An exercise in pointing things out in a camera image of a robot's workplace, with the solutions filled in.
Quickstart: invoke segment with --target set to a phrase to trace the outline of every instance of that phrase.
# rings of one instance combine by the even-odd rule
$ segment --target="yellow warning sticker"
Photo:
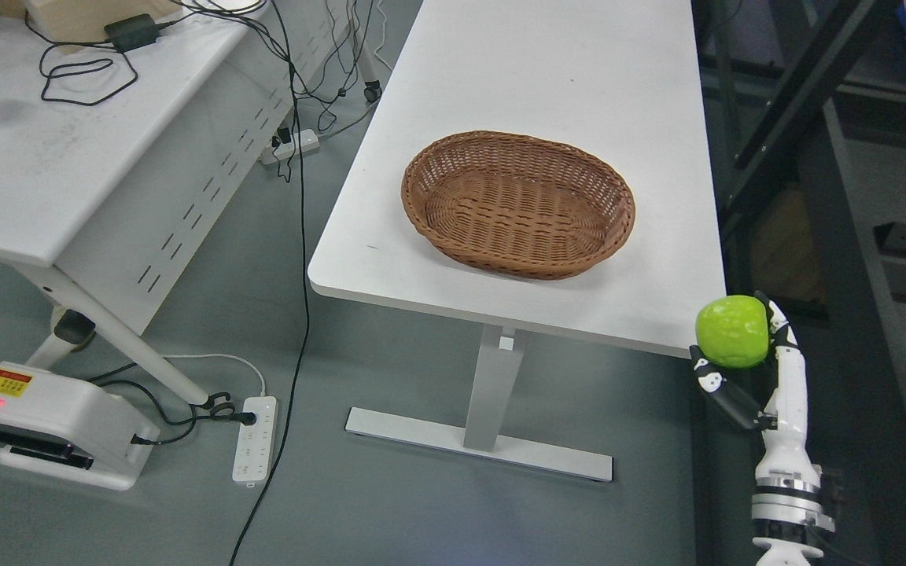
[[[32,380],[33,376],[0,368],[0,393],[20,397]]]

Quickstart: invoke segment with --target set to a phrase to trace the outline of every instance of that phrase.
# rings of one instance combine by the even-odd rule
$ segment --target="robotic hand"
[[[824,515],[820,479],[823,473],[806,454],[806,368],[795,333],[774,301],[755,296],[765,305],[768,331],[778,366],[778,384],[765,408],[736,384],[726,380],[697,344],[691,345],[694,376],[705,393],[733,422],[761,430],[765,455],[755,469],[751,517],[754,545],[767,552],[758,566],[805,566],[823,558],[817,531],[834,531],[834,519]]]

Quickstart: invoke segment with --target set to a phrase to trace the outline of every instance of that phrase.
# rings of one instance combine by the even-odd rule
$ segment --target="green apple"
[[[730,295],[709,302],[698,312],[694,332],[702,354],[724,368],[752,368],[767,358],[767,311],[754,297]]]

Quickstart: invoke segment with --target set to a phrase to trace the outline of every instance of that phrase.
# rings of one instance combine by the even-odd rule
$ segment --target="brown woven basket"
[[[564,279],[610,257],[632,233],[632,190],[609,165],[562,143],[503,132],[425,147],[400,187],[407,217],[454,260]]]

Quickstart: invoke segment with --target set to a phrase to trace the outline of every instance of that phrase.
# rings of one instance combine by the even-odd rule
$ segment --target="white desk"
[[[323,4],[280,3],[309,75],[332,44]],[[270,8],[263,21],[274,32]],[[291,108],[287,65],[245,26],[192,16],[128,54],[134,85],[85,108],[39,100],[44,47],[0,18],[0,261],[199,404],[208,395],[139,334]],[[97,99],[129,76],[116,60],[80,79],[82,93],[66,80],[51,93]]]
[[[475,129],[569,143],[612,165],[637,208],[627,244],[563,281],[490,274],[435,250],[407,221],[400,177],[432,141]],[[324,295],[487,325],[466,431],[363,409],[348,430],[610,480],[608,456],[497,431],[526,331],[687,358],[695,313],[725,294],[691,5],[425,0],[309,277]]]

